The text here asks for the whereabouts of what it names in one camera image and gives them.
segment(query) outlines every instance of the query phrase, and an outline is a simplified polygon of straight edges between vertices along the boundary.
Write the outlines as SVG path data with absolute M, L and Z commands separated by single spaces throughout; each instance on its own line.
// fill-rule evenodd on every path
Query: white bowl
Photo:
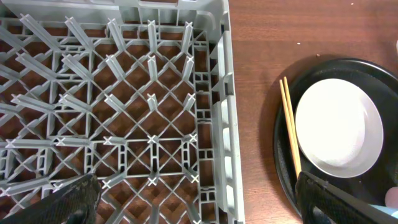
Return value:
M 326 174 L 356 177 L 380 155 L 380 114 L 368 95 L 350 82 L 333 78 L 312 85 L 298 103 L 295 122 L 302 152 Z

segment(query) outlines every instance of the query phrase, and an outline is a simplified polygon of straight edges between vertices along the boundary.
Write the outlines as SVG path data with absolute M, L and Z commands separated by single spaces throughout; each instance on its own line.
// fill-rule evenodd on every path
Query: wooden table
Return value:
M 229 0 L 229 10 L 246 221 L 299 223 L 272 152 L 278 81 L 336 57 L 369 60 L 398 73 L 398 2 Z

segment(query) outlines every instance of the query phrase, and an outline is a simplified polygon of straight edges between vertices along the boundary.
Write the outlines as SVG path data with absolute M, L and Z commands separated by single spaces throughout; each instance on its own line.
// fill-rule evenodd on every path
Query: wood grain surface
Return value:
M 300 223 L 272 154 L 278 81 L 337 57 L 397 73 L 398 2 L 229 0 L 229 10 L 246 223 Z

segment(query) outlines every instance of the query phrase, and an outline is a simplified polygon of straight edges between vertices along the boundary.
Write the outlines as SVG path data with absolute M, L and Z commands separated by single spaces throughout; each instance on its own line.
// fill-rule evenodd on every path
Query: chopsticks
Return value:
M 279 80 L 279 85 L 280 85 L 280 93 L 282 94 L 282 102 L 284 105 L 287 132 L 289 133 L 289 142 L 290 142 L 290 149 L 292 150 L 294 169 L 296 171 L 296 176 L 298 178 L 301 172 L 299 144 L 297 143 L 296 128 L 294 124 L 294 114 L 293 114 L 292 102 L 290 101 L 289 86 L 287 85 L 286 77 L 284 77 L 283 83 L 282 80 Z

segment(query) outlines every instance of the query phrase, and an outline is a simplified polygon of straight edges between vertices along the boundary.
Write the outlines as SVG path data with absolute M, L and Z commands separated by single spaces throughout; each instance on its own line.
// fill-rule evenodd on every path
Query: dish rack grid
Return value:
M 97 223 L 244 223 L 228 2 L 3 3 L 0 217 L 95 173 Z

